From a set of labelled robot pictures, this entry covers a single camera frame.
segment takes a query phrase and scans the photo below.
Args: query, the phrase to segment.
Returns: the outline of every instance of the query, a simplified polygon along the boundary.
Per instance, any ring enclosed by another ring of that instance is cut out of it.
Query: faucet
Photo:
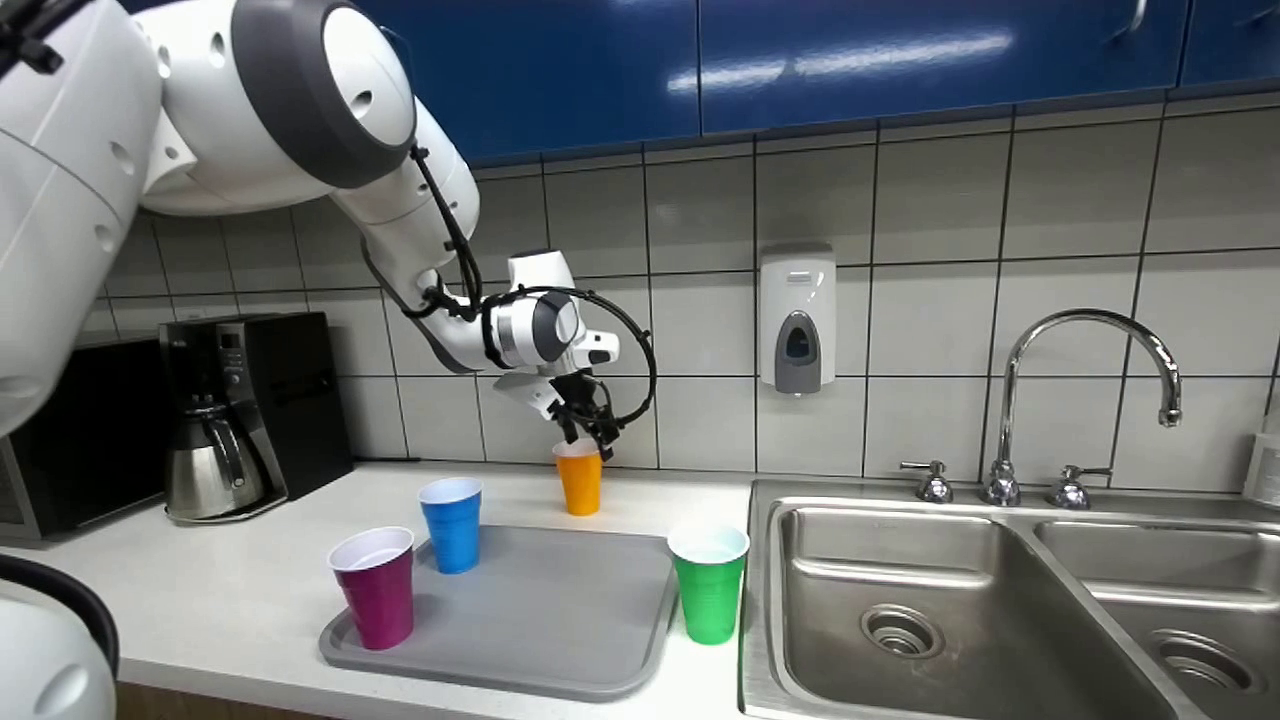
[[[1036,335],[1045,335],[1050,326],[1075,324],[1075,320],[1114,324],[1114,326],[1137,335],[1153,353],[1153,361],[1162,368],[1162,392],[1165,395],[1162,395],[1156,425],[1173,427],[1184,415],[1184,381],[1176,370],[1176,361],[1173,361],[1168,342],[1156,331],[1147,331],[1140,320],[1129,320],[1129,316],[1104,310],[1104,307],[1051,310],[1051,316],[1036,320],[1007,353],[999,447],[997,447],[997,458],[992,458],[992,477],[985,479],[985,490],[982,490],[988,505],[1021,505],[1021,489],[1018,489],[1018,473],[1013,473],[1013,392],[1018,392],[1018,370],[1021,370],[1025,348]]]

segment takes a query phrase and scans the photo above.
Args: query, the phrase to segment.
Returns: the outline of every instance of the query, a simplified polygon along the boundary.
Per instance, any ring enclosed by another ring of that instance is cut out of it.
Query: plastic cup
[[[697,642],[724,642],[733,634],[747,543],[740,529],[680,529],[670,534],[683,632]]]
[[[459,574],[481,562],[481,485],[434,479],[424,489],[424,516],[434,530],[434,555],[446,574]]]
[[[379,650],[412,632],[412,530],[370,529],[327,552],[327,566],[348,596],[361,642]]]
[[[558,477],[561,477],[567,516],[600,510],[606,458],[594,439],[580,435],[575,444],[558,444]]]

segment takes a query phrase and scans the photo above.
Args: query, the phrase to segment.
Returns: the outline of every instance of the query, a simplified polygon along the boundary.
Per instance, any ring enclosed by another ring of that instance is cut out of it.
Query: black appliance
[[[49,403],[0,439],[0,541],[61,541],[162,500],[170,435],[158,338],[75,348]]]
[[[326,310],[165,324],[162,342],[182,411],[170,462],[178,522],[250,520],[353,473]],[[191,450],[204,447],[204,467],[220,467],[201,477]]]

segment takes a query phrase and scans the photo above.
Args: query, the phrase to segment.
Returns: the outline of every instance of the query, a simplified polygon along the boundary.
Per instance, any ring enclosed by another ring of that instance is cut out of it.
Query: green cup
[[[670,534],[683,632],[697,642],[724,642],[735,628],[747,534],[740,529],[680,529]]]

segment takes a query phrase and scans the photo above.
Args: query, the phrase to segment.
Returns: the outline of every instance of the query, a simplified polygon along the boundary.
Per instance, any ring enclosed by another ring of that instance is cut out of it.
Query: blue cup
[[[446,574],[459,574],[481,562],[481,485],[434,479],[424,489],[424,516],[434,530],[434,555]]]

